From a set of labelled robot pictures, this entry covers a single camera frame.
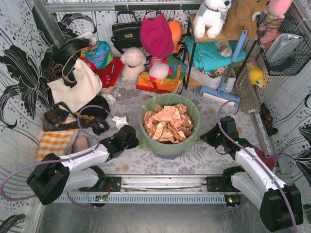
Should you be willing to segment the green plastic trash bag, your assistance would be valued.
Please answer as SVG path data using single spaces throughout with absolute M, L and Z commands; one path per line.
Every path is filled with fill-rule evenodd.
M 141 106 L 139 127 L 143 148 L 157 155 L 175 156 L 199 143 L 200 114 L 189 99 L 161 94 Z

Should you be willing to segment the blue trash bin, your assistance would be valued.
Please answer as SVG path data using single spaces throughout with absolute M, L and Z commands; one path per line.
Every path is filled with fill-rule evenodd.
M 161 155 L 161 154 L 157 154 L 155 153 L 155 156 L 161 158 L 161 159 L 165 159 L 165 160 L 174 160 L 178 157 L 180 157 L 181 155 L 183 155 L 188 149 L 185 149 L 177 154 L 174 154 L 174 155 Z

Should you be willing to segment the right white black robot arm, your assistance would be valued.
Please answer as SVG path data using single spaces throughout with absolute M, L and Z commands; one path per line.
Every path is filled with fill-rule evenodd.
M 242 192 L 259 210 L 262 223 L 271 232 L 304 222 L 301 194 L 288 185 L 257 155 L 252 145 L 240 138 L 234 118 L 223 117 L 201 139 L 214 148 L 222 146 L 237 165 L 221 176 L 206 177 L 209 192 Z

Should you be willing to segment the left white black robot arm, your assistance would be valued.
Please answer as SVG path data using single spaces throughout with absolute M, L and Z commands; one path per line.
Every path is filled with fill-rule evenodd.
M 26 183 L 43 205 L 76 189 L 100 191 L 107 187 L 107 176 L 98 165 L 119 157 L 138 144 L 136 130 L 124 125 L 112 137 L 88 149 L 60 157 L 47 154 L 35 166 Z

